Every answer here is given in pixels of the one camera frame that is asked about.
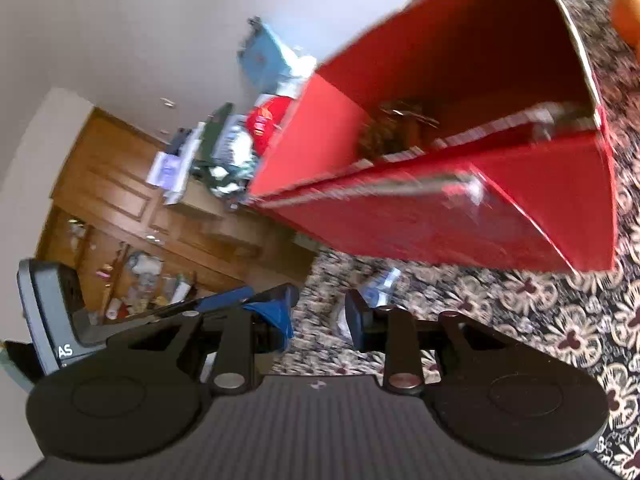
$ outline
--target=floral carpet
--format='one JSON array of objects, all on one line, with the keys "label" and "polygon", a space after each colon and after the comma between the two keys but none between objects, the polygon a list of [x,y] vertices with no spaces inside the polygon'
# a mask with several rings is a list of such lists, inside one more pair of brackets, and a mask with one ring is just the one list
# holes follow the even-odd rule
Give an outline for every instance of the floral carpet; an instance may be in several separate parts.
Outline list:
[{"label": "floral carpet", "polygon": [[[329,318],[348,287],[398,266],[394,302],[417,317],[461,310],[596,377],[607,393],[610,417],[595,454],[617,475],[632,479],[640,476],[640,68],[609,25],[610,0],[563,1],[590,54],[612,130],[619,221],[614,270],[575,276],[498,272],[324,250],[293,313],[292,347],[274,370],[380,376],[384,356],[353,351],[331,334]],[[423,362],[427,381],[439,380],[433,357],[425,352]]]}]

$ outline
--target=red bag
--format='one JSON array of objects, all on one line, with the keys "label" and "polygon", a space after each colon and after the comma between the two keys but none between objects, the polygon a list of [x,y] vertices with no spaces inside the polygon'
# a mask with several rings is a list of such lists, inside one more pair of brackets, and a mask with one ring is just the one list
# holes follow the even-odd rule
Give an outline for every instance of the red bag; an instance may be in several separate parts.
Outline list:
[{"label": "red bag", "polygon": [[[363,169],[369,113],[402,98],[423,101],[442,138],[461,142]],[[545,103],[584,113],[537,139],[539,124],[513,118]],[[607,125],[559,0],[421,0],[322,65],[294,106],[249,193],[311,237],[434,264],[612,267]]]},{"label": "red bag", "polygon": [[260,156],[264,154],[292,101],[291,97],[274,96],[251,111],[246,120],[246,129],[254,140],[255,153]]}]

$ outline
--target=wooden furniture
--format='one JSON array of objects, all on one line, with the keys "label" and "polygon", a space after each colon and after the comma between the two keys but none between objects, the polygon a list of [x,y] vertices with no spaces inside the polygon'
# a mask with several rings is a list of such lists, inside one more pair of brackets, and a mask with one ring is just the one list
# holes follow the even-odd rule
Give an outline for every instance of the wooden furniture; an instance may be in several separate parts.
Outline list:
[{"label": "wooden furniture", "polygon": [[[164,206],[162,189],[145,182],[156,152],[163,148],[94,110],[54,186],[53,208],[37,256],[78,270],[89,309],[103,310],[113,294],[119,297],[127,290],[130,278],[121,270],[134,250],[158,256],[171,273],[195,275],[196,286],[207,292],[252,281],[262,287],[274,280],[304,280],[314,254],[302,248],[294,248],[293,254],[286,248],[292,230],[257,214],[240,213],[238,221],[248,218],[260,231],[257,237],[241,236],[234,229],[234,216],[224,216],[222,209],[218,214],[193,214],[189,208]],[[86,226],[75,248],[69,231],[72,219]],[[282,254],[292,254],[288,268],[279,245]],[[114,267],[108,280],[96,275],[104,264]]]}]

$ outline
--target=orange ball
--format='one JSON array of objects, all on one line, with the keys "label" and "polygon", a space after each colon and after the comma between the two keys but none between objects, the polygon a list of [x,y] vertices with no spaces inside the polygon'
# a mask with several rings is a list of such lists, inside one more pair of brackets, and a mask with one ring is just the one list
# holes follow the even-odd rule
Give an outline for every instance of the orange ball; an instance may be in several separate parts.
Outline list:
[{"label": "orange ball", "polygon": [[640,0],[612,0],[611,25],[620,37],[640,53]]}]

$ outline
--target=ribbed gray surface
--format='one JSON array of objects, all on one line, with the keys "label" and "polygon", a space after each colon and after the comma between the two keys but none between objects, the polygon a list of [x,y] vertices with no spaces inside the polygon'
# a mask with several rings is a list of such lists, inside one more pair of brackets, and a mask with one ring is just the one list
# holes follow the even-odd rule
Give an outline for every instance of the ribbed gray surface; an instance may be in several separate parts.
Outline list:
[{"label": "ribbed gray surface", "polygon": [[[326,386],[311,384],[318,380]],[[223,397],[185,439],[117,465],[47,458],[25,480],[503,480],[616,478],[592,457],[554,466],[501,463],[463,447],[423,403],[372,376],[270,376]]]}]

